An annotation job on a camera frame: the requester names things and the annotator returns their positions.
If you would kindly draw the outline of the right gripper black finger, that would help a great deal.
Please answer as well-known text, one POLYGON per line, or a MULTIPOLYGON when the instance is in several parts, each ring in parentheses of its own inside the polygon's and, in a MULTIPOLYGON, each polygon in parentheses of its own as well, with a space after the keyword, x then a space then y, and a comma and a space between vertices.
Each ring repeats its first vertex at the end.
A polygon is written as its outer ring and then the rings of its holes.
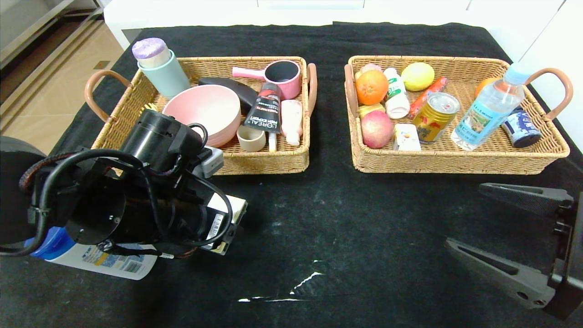
POLYGON ((548 277, 529 266, 447 238, 445 246, 468 270, 528 309, 541 309, 556 294, 548 277))
POLYGON ((562 210, 570 210, 574 205, 574 197, 563 189, 483 183, 479 185, 479 191, 491 199, 541 216, 551 216, 562 210))

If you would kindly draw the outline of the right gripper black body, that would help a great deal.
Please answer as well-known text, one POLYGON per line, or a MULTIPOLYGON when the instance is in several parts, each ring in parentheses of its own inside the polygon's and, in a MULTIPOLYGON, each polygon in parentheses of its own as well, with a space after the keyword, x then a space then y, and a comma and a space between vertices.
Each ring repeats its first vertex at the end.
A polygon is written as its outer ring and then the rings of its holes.
POLYGON ((582 197, 579 193, 571 207, 559 207, 554 227, 558 245, 548 286, 555 295, 544 311, 561 320, 567 320, 583 300, 582 197))

